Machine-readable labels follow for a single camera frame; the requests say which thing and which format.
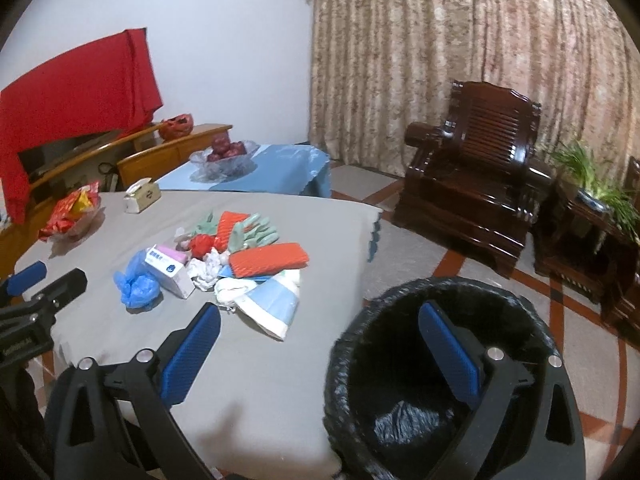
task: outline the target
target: red cloth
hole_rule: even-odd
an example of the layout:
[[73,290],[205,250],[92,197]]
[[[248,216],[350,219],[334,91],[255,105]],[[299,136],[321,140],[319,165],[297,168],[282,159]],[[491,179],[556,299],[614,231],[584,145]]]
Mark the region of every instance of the red cloth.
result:
[[29,199],[18,152],[86,134],[133,132],[161,106],[144,28],[69,50],[11,83],[0,92],[0,178],[9,216],[23,223]]

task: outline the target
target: wooden armchair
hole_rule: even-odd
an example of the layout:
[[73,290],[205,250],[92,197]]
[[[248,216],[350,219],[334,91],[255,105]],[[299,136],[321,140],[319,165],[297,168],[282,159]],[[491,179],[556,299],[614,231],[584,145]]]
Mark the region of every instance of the wooden armchair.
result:
[[444,126],[406,130],[404,142],[418,151],[394,223],[471,242],[509,276],[552,183],[550,168],[532,156],[539,123],[540,104],[511,89],[454,81]]

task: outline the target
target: orange foam sleeve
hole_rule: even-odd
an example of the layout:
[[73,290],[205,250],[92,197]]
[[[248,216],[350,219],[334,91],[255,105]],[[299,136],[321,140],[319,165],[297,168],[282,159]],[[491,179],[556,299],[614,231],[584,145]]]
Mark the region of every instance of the orange foam sleeve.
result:
[[242,222],[249,218],[249,215],[245,213],[233,213],[231,211],[225,211],[222,213],[220,217],[220,222],[218,222],[218,231],[216,232],[216,237],[218,241],[216,242],[216,250],[219,253],[223,253],[226,251],[226,247],[229,244],[229,237],[231,236],[231,231],[234,229],[234,225],[238,222]]
[[309,261],[299,244],[274,244],[245,249],[229,256],[236,278],[276,274],[283,269],[301,269]]

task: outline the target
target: gray tablecloth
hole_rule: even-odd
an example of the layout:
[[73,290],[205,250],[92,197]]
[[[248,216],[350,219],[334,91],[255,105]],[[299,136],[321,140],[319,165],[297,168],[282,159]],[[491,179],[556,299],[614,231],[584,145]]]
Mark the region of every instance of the gray tablecloth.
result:
[[165,291],[151,312],[128,314],[112,276],[135,251],[171,239],[177,227],[190,228],[213,209],[268,215],[281,241],[300,243],[310,257],[286,341],[223,313],[220,338],[172,414],[209,466],[260,480],[330,478],[339,464],[322,427],[328,354],[362,306],[361,276],[380,210],[305,196],[170,191],[131,215],[123,212],[122,197],[102,196],[103,224],[66,254],[37,242],[16,266],[47,264],[46,280],[26,298],[74,267],[87,275],[87,292],[58,314],[51,331],[56,373],[85,356],[114,364],[141,348],[158,348],[210,300],[211,293],[198,290],[188,300]]

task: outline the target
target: table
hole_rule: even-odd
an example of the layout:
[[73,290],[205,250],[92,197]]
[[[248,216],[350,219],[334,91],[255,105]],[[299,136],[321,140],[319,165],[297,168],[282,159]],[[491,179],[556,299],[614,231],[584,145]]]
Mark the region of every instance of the table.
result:
[[158,179],[161,190],[245,191],[331,196],[330,158],[303,144],[263,144],[253,156],[256,168],[248,175],[219,184],[194,182],[198,169],[186,162]]
[[[557,274],[599,303],[615,279],[616,247],[628,238],[607,213],[589,208],[576,197],[577,187],[557,180],[540,208],[532,233],[536,272]],[[584,236],[575,233],[581,227]]]
[[322,426],[326,366],[334,341],[362,307],[361,276],[380,209],[306,196],[169,191],[131,215],[122,199],[102,194],[104,221],[68,253],[53,256],[51,245],[37,242],[17,263],[17,270],[47,264],[46,279],[26,299],[74,267],[87,275],[86,293],[60,311],[51,330],[55,372],[86,356],[114,364],[158,348],[211,299],[199,290],[187,300],[165,291],[152,311],[128,314],[112,276],[134,252],[212,209],[260,212],[281,241],[299,242],[310,257],[287,338],[278,342],[240,314],[223,313],[220,338],[172,414],[209,466],[260,480],[331,478],[340,464]]

